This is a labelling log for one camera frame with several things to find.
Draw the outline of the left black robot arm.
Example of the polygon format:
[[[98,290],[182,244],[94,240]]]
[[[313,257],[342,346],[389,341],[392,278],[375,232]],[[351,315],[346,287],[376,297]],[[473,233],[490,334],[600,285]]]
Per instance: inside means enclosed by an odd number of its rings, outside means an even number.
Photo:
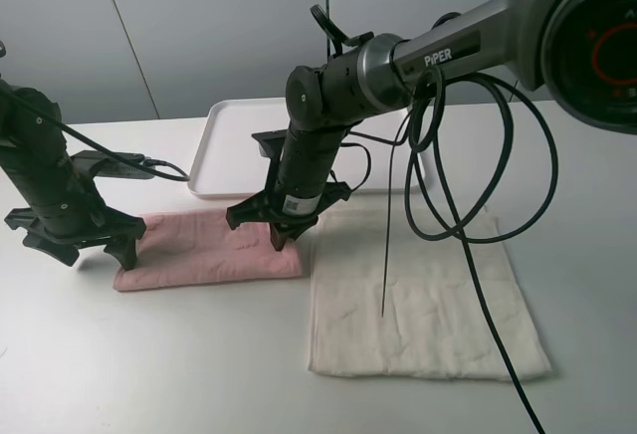
[[[103,246],[125,270],[137,260],[144,221],[110,208],[94,178],[140,178],[145,157],[121,152],[126,164],[99,151],[67,152],[58,104],[32,89],[1,82],[1,168],[28,206],[4,218],[26,231],[23,245],[73,266],[79,251]]]

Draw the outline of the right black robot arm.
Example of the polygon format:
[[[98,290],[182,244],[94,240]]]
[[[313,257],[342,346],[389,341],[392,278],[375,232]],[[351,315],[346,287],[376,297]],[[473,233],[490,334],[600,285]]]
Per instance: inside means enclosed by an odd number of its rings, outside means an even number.
[[[322,7],[315,20],[332,39],[323,66],[299,66],[288,77],[286,130],[258,135],[270,160],[264,189],[230,207],[228,225],[269,225],[276,249],[313,227],[350,196],[328,175],[344,138],[367,118],[426,107],[441,110],[449,84],[484,82],[508,67],[515,94],[546,87],[572,116],[593,127],[636,130],[636,0],[491,0],[442,17],[427,33],[347,37]]]

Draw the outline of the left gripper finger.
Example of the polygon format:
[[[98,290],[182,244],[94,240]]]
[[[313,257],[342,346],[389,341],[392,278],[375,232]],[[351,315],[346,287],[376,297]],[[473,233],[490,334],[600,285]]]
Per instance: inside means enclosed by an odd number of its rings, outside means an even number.
[[[52,242],[38,242],[35,249],[46,255],[51,256],[55,260],[67,267],[72,267],[79,259],[80,252],[73,245],[60,245]]]
[[[113,256],[123,270],[132,270],[137,263],[136,244],[138,240],[138,237],[129,235],[109,237],[104,252]]]

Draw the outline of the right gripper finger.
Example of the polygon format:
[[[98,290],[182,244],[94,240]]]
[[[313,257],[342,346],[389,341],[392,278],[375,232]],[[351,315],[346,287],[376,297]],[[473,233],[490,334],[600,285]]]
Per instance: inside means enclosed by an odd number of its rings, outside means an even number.
[[[270,241],[276,251],[282,251],[289,241],[297,238],[296,225],[286,225],[281,223],[270,224]]]

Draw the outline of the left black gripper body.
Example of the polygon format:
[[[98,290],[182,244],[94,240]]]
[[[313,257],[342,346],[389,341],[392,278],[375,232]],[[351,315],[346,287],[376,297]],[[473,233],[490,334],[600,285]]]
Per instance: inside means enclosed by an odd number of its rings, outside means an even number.
[[[23,228],[45,241],[73,245],[78,250],[99,246],[105,248],[107,239],[118,235],[140,239],[146,230],[142,218],[125,214],[104,203],[16,208],[9,212],[4,221],[12,230]]]

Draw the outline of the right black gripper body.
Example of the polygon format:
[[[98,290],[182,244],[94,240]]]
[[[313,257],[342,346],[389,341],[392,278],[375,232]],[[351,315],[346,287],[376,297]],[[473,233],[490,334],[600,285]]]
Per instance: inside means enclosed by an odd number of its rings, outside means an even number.
[[[313,221],[336,201],[350,197],[346,182],[326,180],[326,174],[275,177],[260,192],[229,207],[226,221],[231,229],[248,222],[300,225]]]

